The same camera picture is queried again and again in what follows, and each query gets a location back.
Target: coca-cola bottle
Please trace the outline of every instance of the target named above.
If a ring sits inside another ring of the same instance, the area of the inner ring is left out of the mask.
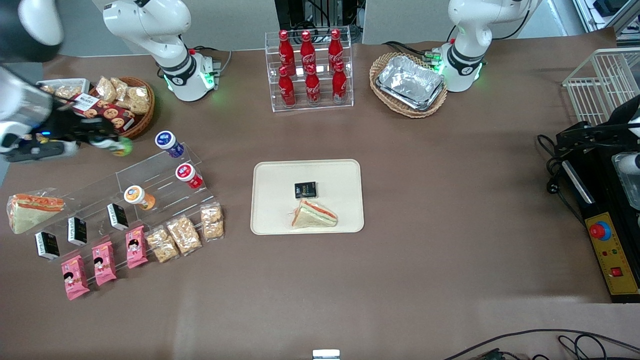
[[[333,74],[333,102],[344,104],[347,100],[347,75],[344,74],[344,63],[340,61],[334,65]]]
[[[307,79],[305,84],[307,86],[307,102],[309,106],[318,106],[320,104],[320,79],[316,75],[315,63],[307,65],[305,67],[307,72]]]
[[[289,35],[287,34],[287,30],[280,30],[280,62],[282,62],[282,66],[287,68],[287,73],[289,76],[293,76],[296,74],[296,60],[293,57],[293,47],[289,43]]]
[[[311,33],[309,30],[302,31],[302,46],[300,47],[300,56],[302,57],[302,68],[308,75],[308,69],[313,65],[314,74],[316,73],[316,49],[311,44]]]
[[[291,78],[289,77],[289,71],[286,66],[281,66],[279,71],[280,80],[278,81],[278,86],[280,86],[280,95],[282,96],[284,107],[291,109],[296,105],[296,94],[293,91],[293,81],[291,81]]]
[[[329,73],[333,74],[336,63],[342,62],[342,44],[340,43],[340,29],[331,30],[331,43],[329,44]]]

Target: robotic arm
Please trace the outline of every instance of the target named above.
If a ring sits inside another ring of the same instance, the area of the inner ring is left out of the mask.
[[[154,57],[178,99],[195,101],[214,89],[212,58],[189,52],[178,36],[191,26],[181,0],[118,0],[105,5],[102,18],[110,32]]]
[[[540,0],[451,0],[449,18],[458,27],[455,42],[444,44],[442,75],[447,89],[462,92],[471,87],[480,64],[493,40],[489,24],[522,19],[533,12]]]
[[[60,50],[62,40],[54,0],[0,1],[0,64],[49,61]],[[69,105],[0,67],[0,153],[5,160],[72,156],[77,142],[119,147],[109,121],[84,119]]]

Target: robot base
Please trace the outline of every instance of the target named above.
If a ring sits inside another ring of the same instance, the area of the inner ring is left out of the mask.
[[[447,85],[447,91],[450,92],[463,92],[466,89],[470,88],[471,85],[476,80],[477,74],[480,71],[482,66],[478,66],[475,70],[472,67],[467,67],[462,69],[462,73],[466,73],[465,75],[461,75],[458,70],[453,67],[453,65],[449,62],[447,57],[447,52],[451,44],[447,43],[442,46],[442,76],[444,77],[444,83]]]
[[[187,79],[184,85],[171,84],[167,78],[169,89],[182,101],[196,101],[214,90],[215,80],[213,75],[212,60],[209,56],[202,56],[200,53],[193,55],[196,60],[196,71]]]

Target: foil container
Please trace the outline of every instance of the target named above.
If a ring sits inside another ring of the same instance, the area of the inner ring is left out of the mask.
[[[444,78],[407,56],[395,56],[376,78],[376,85],[412,109],[426,111],[444,88]]]

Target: wicker basket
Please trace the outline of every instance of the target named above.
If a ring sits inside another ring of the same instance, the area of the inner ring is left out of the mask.
[[[395,97],[383,92],[376,86],[376,78],[380,75],[380,72],[387,66],[389,60],[395,56],[405,55],[409,57],[409,59],[415,61],[417,64],[427,67],[427,64],[416,58],[413,55],[403,54],[403,53],[388,53],[380,56],[376,61],[371,65],[371,69],[369,69],[369,85],[371,86],[371,90],[384,102],[391,110],[395,111],[398,114],[402,114],[406,117],[410,117],[413,119],[420,119],[423,117],[427,117],[436,110],[441,107],[444,100],[447,98],[447,87],[445,86],[438,97],[433,101],[433,104],[429,107],[427,111],[416,111],[410,108],[407,104],[397,100]]]
[[[126,138],[134,139],[142,134],[142,132],[149,126],[149,124],[151,124],[151,119],[154,116],[156,97],[154,96],[154,90],[145,81],[142,81],[138,78],[129,78],[127,76],[123,76],[122,78],[120,78],[120,80],[131,87],[145,86],[147,88],[147,94],[149,95],[149,111],[146,114],[142,115],[142,119],[134,127],[130,128],[122,134],[122,136]],[[98,97],[98,91],[96,91],[95,87],[91,89],[89,95]]]

